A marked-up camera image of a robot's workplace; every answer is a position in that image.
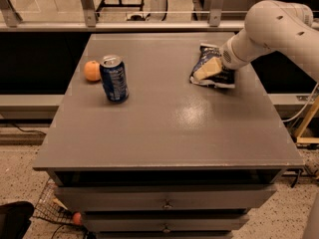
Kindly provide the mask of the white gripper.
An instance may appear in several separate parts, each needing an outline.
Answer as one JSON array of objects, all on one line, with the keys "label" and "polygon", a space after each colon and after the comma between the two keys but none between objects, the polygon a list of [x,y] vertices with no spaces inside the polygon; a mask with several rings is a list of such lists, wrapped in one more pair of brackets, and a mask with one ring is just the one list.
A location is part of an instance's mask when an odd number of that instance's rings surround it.
[{"label": "white gripper", "polygon": [[263,54],[263,48],[248,37],[245,29],[232,36],[220,47],[221,61],[213,57],[194,73],[197,81],[212,77],[222,70],[222,65],[228,69],[237,70],[249,64]]}]

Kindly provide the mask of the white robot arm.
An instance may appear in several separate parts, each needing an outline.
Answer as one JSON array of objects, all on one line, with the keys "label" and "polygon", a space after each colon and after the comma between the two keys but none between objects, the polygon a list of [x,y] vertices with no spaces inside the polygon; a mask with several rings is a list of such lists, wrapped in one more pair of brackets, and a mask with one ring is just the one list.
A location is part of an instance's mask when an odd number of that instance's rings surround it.
[{"label": "white robot arm", "polygon": [[235,71],[275,51],[319,81],[319,31],[303,4],[264,0],[247,12],[244,27],[222,46],[202,44],[189,80],[200,86],[235,87]]}]

